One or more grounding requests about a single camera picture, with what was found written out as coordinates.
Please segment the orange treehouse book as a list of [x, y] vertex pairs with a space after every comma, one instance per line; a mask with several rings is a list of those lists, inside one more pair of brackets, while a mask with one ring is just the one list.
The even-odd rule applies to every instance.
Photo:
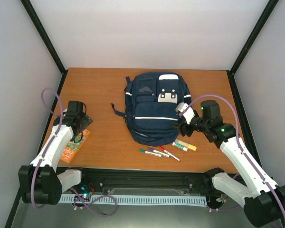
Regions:
[[90, 133], [91, 132], [89, 130], [85, 129], [74, 139], [74, 141], [69, 141], [60, 156], [60, 160], [70, 163], [79, 152]]

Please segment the navy blue student backpack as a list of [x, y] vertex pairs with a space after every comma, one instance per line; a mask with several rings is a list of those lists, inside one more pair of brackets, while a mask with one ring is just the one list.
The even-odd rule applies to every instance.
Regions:
[[126, 77], [125, 111], [114, 113], [125, 120], [135, 142], [146, 146], [172, 143], [179, 132], [173, 124], [181, 118], [176, 108], [191, 103], [183, 77], [174, 72], [147, 72], [134, 79]]

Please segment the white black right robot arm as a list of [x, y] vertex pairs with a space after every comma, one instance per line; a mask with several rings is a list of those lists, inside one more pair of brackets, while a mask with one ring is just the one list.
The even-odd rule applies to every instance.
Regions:
[[199, 116], [190, 104], [179, 103], [176, 113], [181, 122], [173, 124], [182, 136], [202, 132], [233, 163], [244, 184], [215, 168], [208, 172], [210, 185], [243, 208], [250, 223], [259, 228], [278, 219], [285, 227], [285, 186], [279, 186], [249, 153], [238, 133], [238, 126], [223, 122], [219, 104], [206, 100], [200, 104]]

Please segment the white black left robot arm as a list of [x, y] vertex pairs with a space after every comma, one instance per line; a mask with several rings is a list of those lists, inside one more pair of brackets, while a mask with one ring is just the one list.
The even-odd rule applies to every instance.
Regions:
[[18, 176], [22, 201], [35, 207], [56, 205], [61, 195], [71, 187], [85, 191], [89, 179], [79, 168], [57, 174], [60, 157], [69, 142], [73, 142], [92, 123], [86, 114], [86, 105], [69, 101], [67, 109], [53, 123], [51, 134], [30, 165], [20, 167]]

